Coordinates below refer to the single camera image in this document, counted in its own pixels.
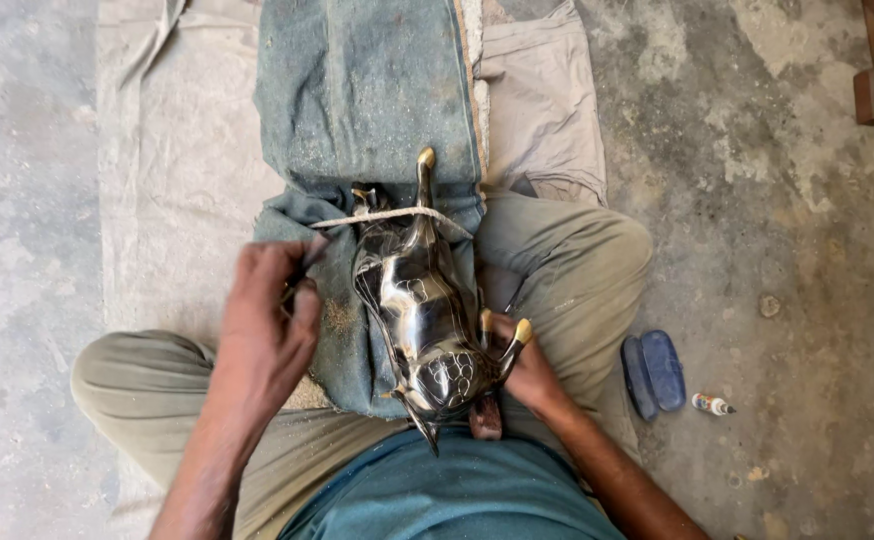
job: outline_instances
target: white rope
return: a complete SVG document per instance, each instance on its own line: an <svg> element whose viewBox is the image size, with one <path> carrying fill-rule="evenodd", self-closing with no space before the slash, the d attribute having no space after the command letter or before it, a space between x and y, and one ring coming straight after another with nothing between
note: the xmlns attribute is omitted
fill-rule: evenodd
<svg viewBox="0 0 874 540"><path fill-rule="evenodd" d="M378 219L387 219L388 217L396 217L399 215L416 215L423 214L429 215L430 217L436 219L437 221L443 223L444 225L451 227L456 232L463 235L463 237L467 240L473 240L473 234L467 232L466 228L463 228L456 223L453 222L449 217L439 213L433 208L424 208L420 206L411 206L409 208L398 208L396 210L385 210L383 212L368 212L364 215L353 215L350 217L342 217L340 219L328 219L326 221L321 221L320 223L314 223L310 226L311 229L322 229L324 227L336 227L338 225L349 225L351 223L363 223L365 221L376 221Z"/></svg>

